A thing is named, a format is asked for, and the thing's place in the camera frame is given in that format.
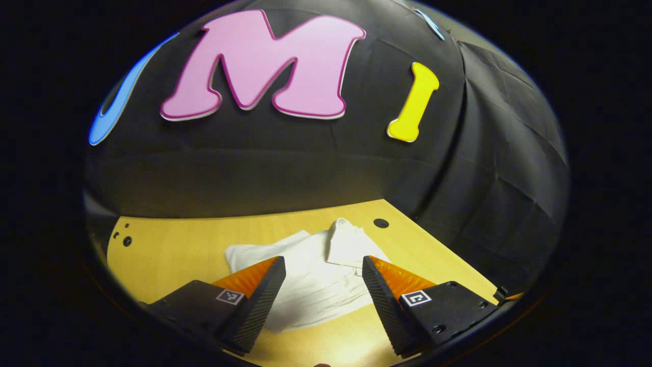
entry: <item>white cloth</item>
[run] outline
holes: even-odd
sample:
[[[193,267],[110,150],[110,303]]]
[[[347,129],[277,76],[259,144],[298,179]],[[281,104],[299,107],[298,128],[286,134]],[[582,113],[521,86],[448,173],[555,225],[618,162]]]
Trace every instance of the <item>white cloth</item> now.
[[[231,272],[278,255],[285,258],[286,278],[265,322],[275,334],[316,326],[371,304],[361,277],[362,259],[373,255],[389,261],[362,229],[344,218],[312,236],[301,231],[271,245],[226,249]]]

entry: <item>wooden table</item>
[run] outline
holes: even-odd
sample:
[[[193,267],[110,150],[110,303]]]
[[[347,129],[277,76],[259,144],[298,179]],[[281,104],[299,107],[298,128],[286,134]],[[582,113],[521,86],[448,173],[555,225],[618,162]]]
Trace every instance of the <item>wooden table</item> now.
[[[152,303],[193,279],[212,283],[230,274],[224,252],[235,244],[272,244],[302,229],[327,230],[346,218],[391,262],[436,284],[455,280],[496,304],[496,287],[385,200],[302,212],[211,219],[120,217],[108,246],[113,275],[137,300]],[[381,229],[373,220],[382,218]],[[125,247],[126,236],[132,243]],[[373,305],[328,323],[274,335],[263,328],[243,359],[261,366],[390,366],[397,357]]]

